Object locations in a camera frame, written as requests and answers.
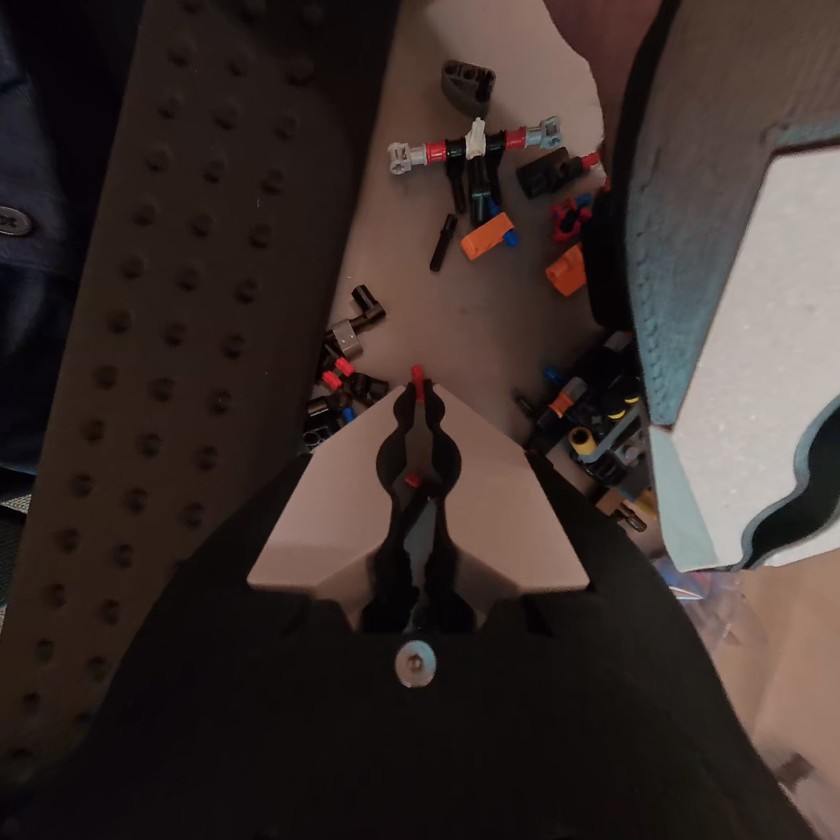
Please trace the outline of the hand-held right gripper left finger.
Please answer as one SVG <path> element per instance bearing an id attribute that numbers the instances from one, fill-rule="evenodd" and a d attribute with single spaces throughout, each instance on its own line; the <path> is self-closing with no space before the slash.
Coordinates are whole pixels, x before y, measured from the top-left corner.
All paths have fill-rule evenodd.
<path id="1" fill-rule="evenodd" d="M 417 389 L 398 386 L 313 450 L 247 575 L 258 591 L 338 603 L 353 627 L 402 629 L 417 602 L 393 490 Z"/>

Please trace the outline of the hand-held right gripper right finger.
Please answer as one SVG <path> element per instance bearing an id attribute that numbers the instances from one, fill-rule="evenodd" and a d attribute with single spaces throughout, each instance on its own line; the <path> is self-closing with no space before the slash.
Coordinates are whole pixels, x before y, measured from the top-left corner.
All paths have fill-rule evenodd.
<path id="1" fill-rule="evenodd" d="M 426 624 L 469 634 L 494 605 L 583 592 L 589 576 L 526 452 L 441 385 L 423 385 L 439 478 Z"/>

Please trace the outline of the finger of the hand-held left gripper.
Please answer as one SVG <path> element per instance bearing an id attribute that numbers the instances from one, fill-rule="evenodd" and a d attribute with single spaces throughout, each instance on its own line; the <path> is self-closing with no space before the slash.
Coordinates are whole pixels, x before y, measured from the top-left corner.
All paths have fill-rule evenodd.
<path id="1" fill-rule="evenodd" d="M 838 548 L 838 146 L 770 164 L 675 424 L 651 426 L 661 531 L 681 571 Z"/>

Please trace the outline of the large clear plastic bag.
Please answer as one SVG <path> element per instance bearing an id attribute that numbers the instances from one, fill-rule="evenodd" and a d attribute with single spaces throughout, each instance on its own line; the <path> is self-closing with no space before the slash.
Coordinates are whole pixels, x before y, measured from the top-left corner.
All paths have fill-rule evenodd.
<path id="1" fill-rule="evenodd" d="M 711 657 L 716 657 L 725 646 L 768 645 L 767 630 L 743 590 L 744 572 L 683 572 L 667 554 L 655 558 L 653 565 L 682 605 Z"/>

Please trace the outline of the red and black lego connector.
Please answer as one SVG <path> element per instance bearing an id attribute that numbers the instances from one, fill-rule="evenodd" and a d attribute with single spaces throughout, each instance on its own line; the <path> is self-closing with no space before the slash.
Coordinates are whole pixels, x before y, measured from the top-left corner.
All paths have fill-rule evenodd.
<path id="1" fill-rule="evenodd" d="M 557 245 L 565 245 L 581 234 L 582 226 L 592 218 L 592 193 L 564 199 L 551 210 L 551 239 Z"/>

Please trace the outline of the black lego assembly yellow studs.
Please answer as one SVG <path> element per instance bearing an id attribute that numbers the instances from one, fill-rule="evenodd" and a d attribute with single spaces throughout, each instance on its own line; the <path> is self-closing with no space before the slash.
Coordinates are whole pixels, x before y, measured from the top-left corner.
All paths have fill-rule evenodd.
<path id="1" fill-rule="evenodd" d="M 633 332 L 617 330 L 561 371 L 542 369 L 540 402 L 514 390 L 530 422 L 524 448 L 549 456 L 562 450 L 595 483 L 596 501 L 611 497 L 609 516 L 643 533 L 658 518 L 644 378 Z"/>

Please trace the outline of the orange lego piece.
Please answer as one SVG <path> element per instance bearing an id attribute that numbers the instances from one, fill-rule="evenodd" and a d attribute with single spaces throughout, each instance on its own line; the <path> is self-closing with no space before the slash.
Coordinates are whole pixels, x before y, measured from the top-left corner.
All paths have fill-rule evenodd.
<path id="1" fill-rule="evenodd" d="M 520 237 L 508 214 L 500 211 L 488 222 L 480 225 L 460 240 L 460 247 L 469 261 L 486 255 L 499 245 L 518 247 Z"/>
<path id="2" fill-rule="evenodd" d="M 551 286 L 564 298 L 570 298 L 583 289 L 587 278 L 581 245 L 568 248 L 544 273 Z"/>

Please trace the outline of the black lego block red pin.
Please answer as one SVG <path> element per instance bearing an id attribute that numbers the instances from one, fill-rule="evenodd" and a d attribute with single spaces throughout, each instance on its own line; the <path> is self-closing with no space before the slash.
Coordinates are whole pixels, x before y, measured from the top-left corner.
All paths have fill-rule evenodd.
<path id="1" fill-rule="evenodd" d="M 520 188 L 528 200 L 553 195 L 578 182 L 601 163 L 597 151 L 571 155 L 565 147 L 549 152 L 516 170 Z"/>

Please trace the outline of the black lego joint assembly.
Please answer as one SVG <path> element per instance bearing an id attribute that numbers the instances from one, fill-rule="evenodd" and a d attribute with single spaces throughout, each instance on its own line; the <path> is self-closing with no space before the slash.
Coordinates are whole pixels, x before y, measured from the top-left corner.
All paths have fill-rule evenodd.
<path id="1" fill-rule="evenodd" d="M 507 151 L 536 148 L 556 151 L 562 144 L 557 116 L 532 126 L 487 132 L 482 118 L 476 118 L 466 135 L 436 143 L 390 143 L 389 170 L 404 175 L 422 166 L 441 164 L 450 184 L 457 215 L 469 214 L 473 228 L 490 220 L 490 203 L 501 204 L 498 170 Z"/>

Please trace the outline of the dark grey curved lego panel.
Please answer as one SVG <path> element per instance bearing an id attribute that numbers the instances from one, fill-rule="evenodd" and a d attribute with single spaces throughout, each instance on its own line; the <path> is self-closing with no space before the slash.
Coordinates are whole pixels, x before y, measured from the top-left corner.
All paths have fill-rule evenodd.
<path id="1" fill-rule="evenodd" d="M 440 88 L 447 101 L 472 119 L 486 119 L 496 85 L 494 70 L 458 59 L 448 59 L 440 71 Z"/>

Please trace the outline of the black lego axle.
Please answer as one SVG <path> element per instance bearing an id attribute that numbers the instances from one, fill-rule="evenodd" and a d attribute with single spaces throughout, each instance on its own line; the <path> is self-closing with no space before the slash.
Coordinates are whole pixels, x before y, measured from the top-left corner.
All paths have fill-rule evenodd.
<path id="1" fill-rule="evenodd" d="M 433 273 L 440 272 L 444 264 L 448 249 L 455 236 L 458 220 L 458 216 L 454 213 L 449 213 L 446 216 L 444 224 L 438 235 L 433 256 L 429 262 L 429 269 Z"/>

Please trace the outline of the person's left hand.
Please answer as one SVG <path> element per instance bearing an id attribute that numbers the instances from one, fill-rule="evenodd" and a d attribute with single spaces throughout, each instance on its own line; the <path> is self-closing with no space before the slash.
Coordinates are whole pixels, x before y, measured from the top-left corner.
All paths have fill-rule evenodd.
<path id="1" fill-rule="evenodd" d="M 563 40 L 588 64 L 604 122 L 604 146 L 613 143 L 627 81 L 660 1 L 546 1 Z"/>

